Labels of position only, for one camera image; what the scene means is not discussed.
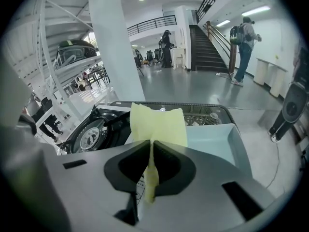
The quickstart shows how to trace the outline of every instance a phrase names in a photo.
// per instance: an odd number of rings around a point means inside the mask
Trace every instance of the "black slot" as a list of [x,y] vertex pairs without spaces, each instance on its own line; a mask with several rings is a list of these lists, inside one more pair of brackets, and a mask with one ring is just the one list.
[[236,182],[225,183],[222,187],[246,221],[249,221],[263,211],[262,208]]
[[86,163],[87,162],[85,160],[76,160],[76,161],[64,163],[63,166],[64,166],[65,169],[69,169],[69,168],[75,168],[75,167],[78,167],[78,166],[82,166]]

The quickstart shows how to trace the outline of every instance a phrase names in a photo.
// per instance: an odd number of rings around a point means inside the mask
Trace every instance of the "yellow cloth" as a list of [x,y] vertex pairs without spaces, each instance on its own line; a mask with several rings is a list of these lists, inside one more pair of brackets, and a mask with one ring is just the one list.
[[154,163],[153,142],[155,140],[173,143],[187,147],[187,133],[185,129],[182,109],[168,112],[151,110],[143,105],[132,104],[130,126],[133,141],[150,140],[151,150],[148,167],[144,172],[145,200],[153,203],[155,187],[159,184],[158,171]]

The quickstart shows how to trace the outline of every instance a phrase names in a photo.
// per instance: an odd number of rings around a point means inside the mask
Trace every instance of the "white sneaker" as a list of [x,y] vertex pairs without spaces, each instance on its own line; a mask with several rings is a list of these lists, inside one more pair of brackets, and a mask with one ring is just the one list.
[[243,84],[237,81],[235,78],[232,79],[231,84],[235,84],[235,85],[243,87]]
[[280,143],[280,140],[277,139],[277,136],[276,136],[276,135],[273,135],[273,136],[271,137],[271,140],[272,140],[272,142],[275,143],[275,144]]

